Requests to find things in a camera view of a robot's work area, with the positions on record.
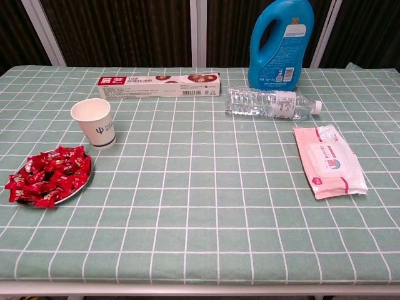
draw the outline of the table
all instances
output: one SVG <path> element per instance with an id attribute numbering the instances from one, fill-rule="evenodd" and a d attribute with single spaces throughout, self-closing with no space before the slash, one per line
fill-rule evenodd
<path id="1" fill-rule="evenodd" d="M 211 71 L 219 97 L 110 99 L 117 143 L 105 151 L 69 114 L 99 97 L 100 76 Z M 90 185 L 56 209 L 1 192 L 2 293 L 31 282 L 400 293 L 400 74 L 304 69 L 299 88 L 323 109 L 292 122 L 224 113 L 227 87 L 245 86 L 246 72 L 18 66 L 0 77 L 0 185 L 26 156 L 59 145 L 85 145 L 95 165 Z M 359 158 L 367 196 L 313 197 L 292 129 L 331 123 Z"/>

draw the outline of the white box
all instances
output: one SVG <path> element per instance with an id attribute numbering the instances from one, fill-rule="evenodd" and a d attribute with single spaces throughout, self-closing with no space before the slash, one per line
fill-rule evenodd
<path id="1" fill-rule="evenodd" d="M 102 98 L 219 96 L 218 73 L 178 76 L 106 76 L 97 87 Z"/>

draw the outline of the pink package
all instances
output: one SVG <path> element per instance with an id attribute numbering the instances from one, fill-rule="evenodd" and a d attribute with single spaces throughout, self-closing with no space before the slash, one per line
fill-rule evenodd
<path id="1" fill-rule="evenodd" d="M 293 130 L 316 199 L 367 193 L 357 156 L 332 124 Z"/>

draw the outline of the paper cup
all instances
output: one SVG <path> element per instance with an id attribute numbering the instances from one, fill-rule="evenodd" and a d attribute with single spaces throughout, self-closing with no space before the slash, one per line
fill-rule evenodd
<path id="1" fill-rule="evenodd" d="M 110 109 L 110 104 L 100 98 L 83 100 L 71 109 L 72 118 L 78 122 L 95 149 L 105 150 L 116 142 Z"/>

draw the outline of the plastic bottle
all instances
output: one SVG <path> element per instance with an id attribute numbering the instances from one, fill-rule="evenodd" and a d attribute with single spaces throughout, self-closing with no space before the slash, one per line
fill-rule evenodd
<path id="1" fill-rule="evenodd" d="M 226 113 L 262 115 L 297 120 L 308 114 L 319 114 L 321 101 L 310 101 L 298 89 L 294 92 L 269 91 L 244 87 L 228 88 Z"/>
<path id="2" fill-rule="evenodd" d="M 260 50 L 267 26 L 275 27 Z M 252 88 L 293 91 L 314 26 L 308 0 L 275 0 L 258 17 L 250 42 L 249 84 Z"/>

